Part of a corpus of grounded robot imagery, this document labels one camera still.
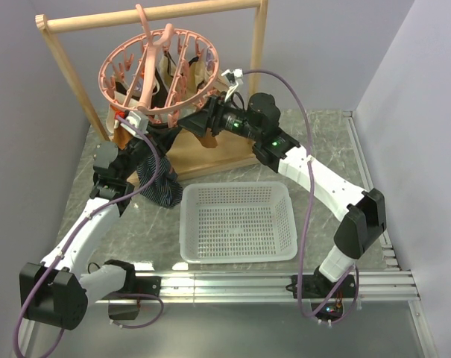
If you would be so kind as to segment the navy striped underwear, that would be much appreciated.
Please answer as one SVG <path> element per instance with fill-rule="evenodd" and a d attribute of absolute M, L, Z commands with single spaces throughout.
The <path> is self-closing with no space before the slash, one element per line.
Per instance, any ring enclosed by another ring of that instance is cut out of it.
<path fill-rule="evenodd" d="M 156 170 L 155 156 L 151 152 L 146 155 L 145 159 L 140 160 L 136 167 L 140 186 L 144 186 L 152 178 L 155 178 L 147 188 L 141 191 L 141 194 L 164 208 L 175 207 L 182 200 L 183 187 L 167 157 L 167 153 L 180 131 L 179 127 L 152 131 L 148 137 L 155 145 L 159 157 L 159 168 Z"/>

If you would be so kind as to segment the pink round clip hanger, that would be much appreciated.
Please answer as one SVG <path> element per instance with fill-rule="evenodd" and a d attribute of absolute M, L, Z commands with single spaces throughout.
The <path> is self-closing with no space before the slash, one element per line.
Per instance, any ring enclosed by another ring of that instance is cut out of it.
<path fill-rule="evenodd" d="M 103 62 L 98 73 L 101 94 L 113 102 L 114 91 L 124 95 L 119 107 L 146 115 L 157 127 L 176 126 L 180 111 L 188 106 L 200 107 L 209 95 L 217 91 L 219 58 L 215 46 L 204 36 L 168 23 L 163 29 L 152 30 L 143 8 L 136 6 L 142 33 L 118 46 Z M 163 50 L 176 61 L 171 89 L 160 89 L 157 68 Z M 182 99 L 185 90 L 177 84 L 185 83 L 186 66 L 191 57 L 209 52 L 217 63 L 207 85 L 189 99 Z"/>

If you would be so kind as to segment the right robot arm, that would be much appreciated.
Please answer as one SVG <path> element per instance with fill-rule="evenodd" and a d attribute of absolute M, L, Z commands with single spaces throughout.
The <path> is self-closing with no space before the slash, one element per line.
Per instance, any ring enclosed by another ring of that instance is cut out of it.
<path fill-rule="evenodd" d="M 356 186 L 315 159 L 298 140 L 280 128 L 280 109 L 272 95 L 258 92 L 238 108 L 224 95 L 213 95 L 197 112 L 178 120 L 180 128 L 203 137 L 227 131 L 253 140 L 252 152 L 264 166 L 306 189 L 339 220 L 334 244 L 315 269 L 316 297 L 340 291 L 356 261 L 387 229 L 385 197 L 378 189 Z"/>

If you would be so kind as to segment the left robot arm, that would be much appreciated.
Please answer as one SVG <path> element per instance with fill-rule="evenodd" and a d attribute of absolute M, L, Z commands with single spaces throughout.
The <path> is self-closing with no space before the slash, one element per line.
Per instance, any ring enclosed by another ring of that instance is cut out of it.
<path fill-rule="evenodd" d="M 73 330 L 89 306 L 103 298 L 155 299 L 150 292 L 139 292 L 132 263 L 108 260 L 96 271 L 83 273 L 131 198 L 147 189 L 159 173 L 156 143 L 140 130 L 135 133 L 123 149 L 114 142 L 99 145 L 93 188 L 78 220 L 39 263 L 23 266 L 19 274 L 21 318 Z"/>

